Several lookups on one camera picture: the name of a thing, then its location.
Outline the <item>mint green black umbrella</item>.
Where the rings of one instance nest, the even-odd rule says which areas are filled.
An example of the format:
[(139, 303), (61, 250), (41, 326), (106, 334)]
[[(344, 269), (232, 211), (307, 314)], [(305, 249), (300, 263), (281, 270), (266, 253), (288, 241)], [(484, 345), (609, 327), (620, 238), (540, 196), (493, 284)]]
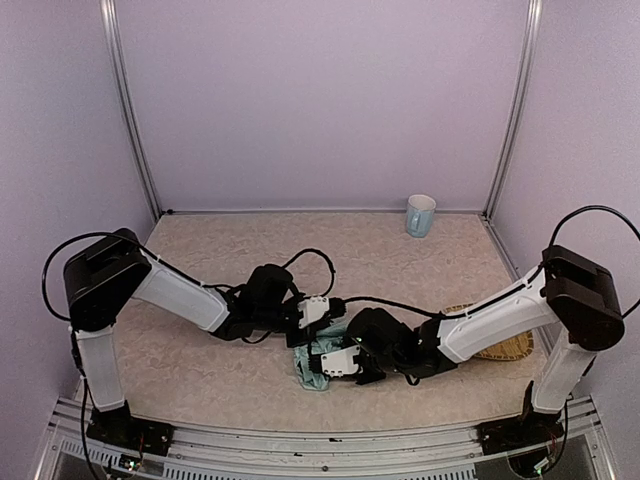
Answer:
[(305, 390), (322, 392), (329, 388), (330, 379), (321, 371), (321, 356), (344, 348), (346, 330), (346, 321), (333, 323), (318, 330), (309, 343), (293, 349), (297, 378)]

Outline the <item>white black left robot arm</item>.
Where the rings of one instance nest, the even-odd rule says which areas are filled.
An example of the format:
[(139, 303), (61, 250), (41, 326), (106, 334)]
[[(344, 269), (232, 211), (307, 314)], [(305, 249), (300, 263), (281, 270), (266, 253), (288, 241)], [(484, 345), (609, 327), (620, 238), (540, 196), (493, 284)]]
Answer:
[(180, 319), (222, 341), (256, 332), (295, 335), (328, 311), (327, 297), (303, 293), (280, 265), (259, 266), (235, 287), (212, 287), (179, 272), (129, 229), (88, 239), (65, 262), (63, 281), (80, 367), (99, 413), (127, 405), (115, 336), (117, 322), (132, 306)]

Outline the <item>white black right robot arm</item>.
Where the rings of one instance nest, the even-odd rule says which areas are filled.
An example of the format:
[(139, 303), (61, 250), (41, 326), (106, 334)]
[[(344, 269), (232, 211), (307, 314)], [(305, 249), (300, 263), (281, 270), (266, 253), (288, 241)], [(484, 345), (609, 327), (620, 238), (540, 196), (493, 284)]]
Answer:
[(380, 368), (424, 379), (551, 324), (562, 326), (563, 335), (534, 380), (529, 403), (537, 414), (555, 415), (598, 352), (625, 333), (611, 272), (560, 245), (545, 249), (541, 265), (524, 278), (459, 313), (410, 328), (382, 308), (365, 308), (349, 322), (347, 335)]

